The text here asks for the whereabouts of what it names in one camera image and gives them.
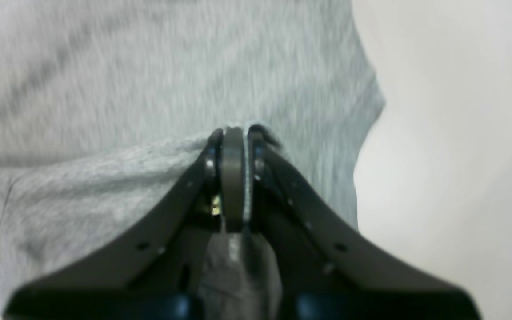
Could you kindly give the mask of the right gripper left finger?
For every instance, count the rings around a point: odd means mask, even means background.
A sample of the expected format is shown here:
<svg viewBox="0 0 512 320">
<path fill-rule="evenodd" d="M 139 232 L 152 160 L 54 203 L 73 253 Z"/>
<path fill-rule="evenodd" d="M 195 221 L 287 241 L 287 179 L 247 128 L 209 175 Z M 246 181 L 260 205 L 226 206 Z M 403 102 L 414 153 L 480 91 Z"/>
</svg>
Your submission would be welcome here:
<svg viewBox="0 0 512 320">
<path fill-rule="evenodd" d="M 138 223 L 83 259 L 30 282 L 5 320 L 204 320 L 197 296 L 204 252 L 219 219 L 205 213 L 217 190 L 223 130 Z"/>
</svg>

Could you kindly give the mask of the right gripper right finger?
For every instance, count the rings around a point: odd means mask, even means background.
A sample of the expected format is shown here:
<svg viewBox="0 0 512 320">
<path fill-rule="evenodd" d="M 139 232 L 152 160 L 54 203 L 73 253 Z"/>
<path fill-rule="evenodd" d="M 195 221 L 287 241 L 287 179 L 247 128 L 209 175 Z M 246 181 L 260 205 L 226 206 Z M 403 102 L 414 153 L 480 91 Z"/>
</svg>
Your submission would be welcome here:
<svg viewBox="0 0 512 320">
<path fill-rule="evenodd" d="M 257 232 L 276 255 L 279 320 L 479 320 L 468 293 L 380 249 L 349 227 L 262 128 L 222 138 L 227 232 Z"/>
</svg>

